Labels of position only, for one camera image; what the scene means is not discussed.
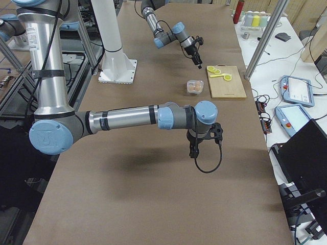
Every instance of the white table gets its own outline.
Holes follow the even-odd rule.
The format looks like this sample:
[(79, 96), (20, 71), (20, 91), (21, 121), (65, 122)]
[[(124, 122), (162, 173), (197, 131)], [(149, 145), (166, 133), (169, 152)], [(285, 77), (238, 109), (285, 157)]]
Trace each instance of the white table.
[[(287, 57), (291, 54), (298, 52), (303, 44), (297, 37), (292, 26), (288, 22), (286, 17), (281, 18), (282, 26), (275, 29), (272, 38), (269, 41), (265, 51), (263, 53), (259, 64), (267, 62), (272, 59)], [(238, 36), (238, 41), (242, 49), (242, 56), (244, 59), (245, 65), (250, 63), (252, 55), (259, 43), (258, 37), (261, 37), (263, 32), (261, 31), (248, 31), (241, 29), (241, 23), (235, 25), (235, 31)], [(244, 32), (249, 32), (249, 39), (245, 40), (241, 37)], [(283, 42), (275, 38), (275, 35), (280, 32), (286, 32), (291, 39), (287, 42)], [(301, 77), (311, 80), (312, 85), (319, 87), (320, 85), (315, 81), (315, 76), (319, 73), (318, 69), (313, 63), (304, 63), (302, 60), (299, 60), (301, 52), (298, 52), (296, 55), (292, 55), (287, 59), (280, 59), (276, 61), (271, 61), (267, 64), (262, 64), (256, 67), (255, 72), (253, 73), (250, 83), (252, 88), (258, 91), (259, 95), (268, 94), (271, 98), (276, 98), (277, 94), (273, 89), (273, 84), (278, 82), (283, 75), (290, 75), (293, 71), (295, 64), (296, 68), (292, 76)], [(317, 80), (323, 85), (322, 89), (313, 88), (314, 93), (327, 93), (327, 84), (324, 81), (323, 77), (319, 74)], [(278, 98), (270, 100), (268, 106), (265, 108), (266, 111), (270, 114), (271, 117), (274, 116), (274, 108), (276, 106), (287, 105), (289, 103), (281, 102), (282, 96), (280, 93), (280, 86), (276, 84), (275, 89), (278, 91)], [(306, 111), (311, 115), (312, 118), (319, 118), (327, 114), (327, 96), (315, 96), (314, 97), (315, 106), (312, 108), (306, 108)], [(317, 121), (322, 129), (327, 132), (327, 117)], [(275, 143), (284, 143), (290, 137), (286, 131), (281, 127), (278, 119), (274, 117), (272, 122), (272, 133), (267, 135), (267, 147), (270, 148)], [(286, 178), (274, 156), (270, 153), (270, 159), (274, 168), (274, 173), (278, 184), (286, 183)], [(309, 223), (304, 223), (297, 228), (297, 237), (300, 241), (304, 241), (308, 236), (305, 231), (305, 227)], [(327, 236), (324, 235), (319, 240), (310, 240), (306, 244), (309, 245), (326, 245)]]

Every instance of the computer monitor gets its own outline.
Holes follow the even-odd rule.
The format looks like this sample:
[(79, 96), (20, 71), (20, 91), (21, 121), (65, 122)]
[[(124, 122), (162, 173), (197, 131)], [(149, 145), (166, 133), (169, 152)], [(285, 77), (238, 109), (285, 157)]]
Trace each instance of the computer monitor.
[[(327, 135), (311, 119), (278, 151), (285, 171), (302, 195), (319, 188), (327, 192)], [(327, 234), (327, 197), (307, 202)]]

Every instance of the brown tabletop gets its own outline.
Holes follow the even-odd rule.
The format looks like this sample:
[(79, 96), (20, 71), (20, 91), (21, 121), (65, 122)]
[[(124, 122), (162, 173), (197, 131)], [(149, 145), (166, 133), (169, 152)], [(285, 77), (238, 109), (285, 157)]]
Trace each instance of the brown tabletop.
[[(228, 7), (168, 4), (156, 14), (203, 37), (203, 67), (236, 65), (243, 77)], [(221, 167), (208, 175), (197, 170), (186, 130), (151, 125), (85, 137), (60, 156), (24, 244), (292, 244), (250, 84), (243, 81), (246, 100), (212, 100), (205, 69), (185, 58), (178, 42), (157, 50), (134, 2), (123, 4), (119, 25), (124, 52), (138, 60), (135, 81), (93, 77), (80, 110), (211, 100), (224, 129)], [(186, 93), (190, 79), (204, 81), (202, 94)], [(217, 145), (199, 147), (199, 164), (214, 167)]]

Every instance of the wooden cutting board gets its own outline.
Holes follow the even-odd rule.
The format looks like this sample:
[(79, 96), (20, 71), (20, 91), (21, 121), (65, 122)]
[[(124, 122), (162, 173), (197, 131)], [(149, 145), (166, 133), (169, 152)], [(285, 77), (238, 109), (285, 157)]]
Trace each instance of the wooden cutting board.
[(223, 77), (211, 78), (213, 73), (207, 72), (211, 97), (213, 99), (246, 99), (246, 93), (242, 84), (239, 71), (236, 66), (213, 66), (221, 70), (221, 73), (232, 74), (231, 81), (225, 81)]

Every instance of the red can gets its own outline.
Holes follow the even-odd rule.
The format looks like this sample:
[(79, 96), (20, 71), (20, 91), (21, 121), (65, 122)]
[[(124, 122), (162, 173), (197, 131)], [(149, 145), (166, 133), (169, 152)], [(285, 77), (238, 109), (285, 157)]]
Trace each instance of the red can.
[(244, 6), (244, 0), (239, 0), (239, 2), (237, 3), (237, 6), (236, 6), (234, 17), (233, 17), (234, 24), (237, 24), (239, 22), (243, 6)]

